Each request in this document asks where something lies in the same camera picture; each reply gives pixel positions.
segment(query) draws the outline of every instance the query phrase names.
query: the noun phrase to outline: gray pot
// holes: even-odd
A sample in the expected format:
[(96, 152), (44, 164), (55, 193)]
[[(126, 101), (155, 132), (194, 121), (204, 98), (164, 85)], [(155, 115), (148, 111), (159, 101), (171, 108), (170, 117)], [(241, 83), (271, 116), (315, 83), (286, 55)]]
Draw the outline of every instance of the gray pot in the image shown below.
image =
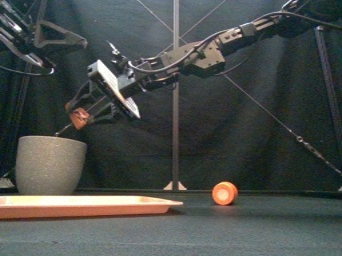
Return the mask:
[(72, 194), (80, 180), (87, 145), (76, 140), (25, 136), (19, 139), (16, 186), (23, 195)]

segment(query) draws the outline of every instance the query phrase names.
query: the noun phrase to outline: metal rod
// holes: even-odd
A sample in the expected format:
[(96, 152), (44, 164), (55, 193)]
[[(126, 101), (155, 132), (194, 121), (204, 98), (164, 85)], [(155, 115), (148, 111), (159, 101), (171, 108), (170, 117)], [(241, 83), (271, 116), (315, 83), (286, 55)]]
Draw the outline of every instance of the metal rod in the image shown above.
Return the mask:
[[(174, 0), (174, 49), (179, 47), (179, 0)], [(179, 190), (179, 84), (172, 95), (172, 190)]]

